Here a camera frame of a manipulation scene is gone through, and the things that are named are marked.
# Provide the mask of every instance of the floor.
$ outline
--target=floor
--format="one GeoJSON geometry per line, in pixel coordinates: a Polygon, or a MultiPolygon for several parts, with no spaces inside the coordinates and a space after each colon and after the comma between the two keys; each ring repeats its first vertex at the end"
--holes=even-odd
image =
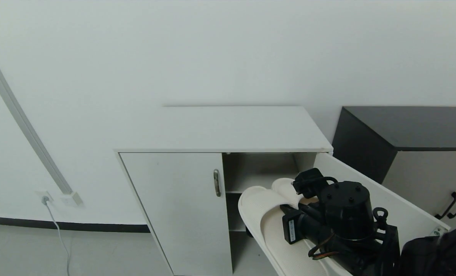
{"type": "MultiPolygon", "coordinates": [[[[71,276],[170,276],[151,234],[62,231],[71,276]]],[[[65,276],[57,230],[0,225],[0,276],[65,276]]]]}

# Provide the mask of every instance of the label sticker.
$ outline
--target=label sticker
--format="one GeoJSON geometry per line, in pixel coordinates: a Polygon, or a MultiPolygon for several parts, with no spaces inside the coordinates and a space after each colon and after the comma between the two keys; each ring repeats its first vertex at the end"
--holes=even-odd
{"type": "Polygon", "coordinates": [[[296,240],[296,234],[294,232],[294,220],[289,221],[289,240],[291,242],[296,240]]]}

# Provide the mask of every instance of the power cord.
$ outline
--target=power cord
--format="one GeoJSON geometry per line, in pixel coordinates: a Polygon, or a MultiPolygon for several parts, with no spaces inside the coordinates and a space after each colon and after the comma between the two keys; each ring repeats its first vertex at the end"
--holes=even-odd
{"type": "Polygon", "coordinates": [[[66,251],[66,274],[67,274],[67,276],[70,276],[70,254],[68,253],[68,250],[66,249],[65,243],[63,243],[63,239],[61,238],[61,232],[60,232],[60,230],[59,230],[59,225],[56,223],[56,220],[55,220],[54,217],[52,216],[51,209],[50,209],[49,206],[48,206],[48,201],[49,201],[49,197],[43,196],[41,202],[42,202],[42,203],[46,206],[46,208],[48,209],[49,214],[51,215],[52,221],[54,222],[54,225],[56,225],[56,228],[58,229],[59,240],[61,241],[61,244],[63,245],[63,247],[64,247],[64,249],[65,249],[65,251],[66,251]]]}

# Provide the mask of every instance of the open cabinet door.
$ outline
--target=open cabinet door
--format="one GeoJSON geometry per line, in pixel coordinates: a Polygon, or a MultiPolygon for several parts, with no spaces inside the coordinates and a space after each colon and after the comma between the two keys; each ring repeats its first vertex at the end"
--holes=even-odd
{"type": "Polygon", "coordinates": [[[328,153],[318,153],[314,167],[318,168],[324,176],[335,177],[338,181],[355,181],[363,184],[371,195],[371,206],[373,208],[383,207],[388,210],[387,223],[398,227],[400,249],[407,241],[433,235],[433,231],[438,229],[438,227],[443,227],[447,230],[450,228],[419,207],[340,160],[335,159],[328,153]]]}

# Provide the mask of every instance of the white wall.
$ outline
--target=white wall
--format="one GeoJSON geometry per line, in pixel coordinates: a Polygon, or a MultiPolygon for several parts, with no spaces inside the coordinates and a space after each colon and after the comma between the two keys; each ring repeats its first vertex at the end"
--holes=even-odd
{"type": "MultiPolygon", "coordinates": [[[[456,105],[456,2],[0,1],[0,67],[85,207],[144,223],[113,155],[168,104],[456,105]]],[[[0,99],[0,216],[59,190],[0,99]]]]}

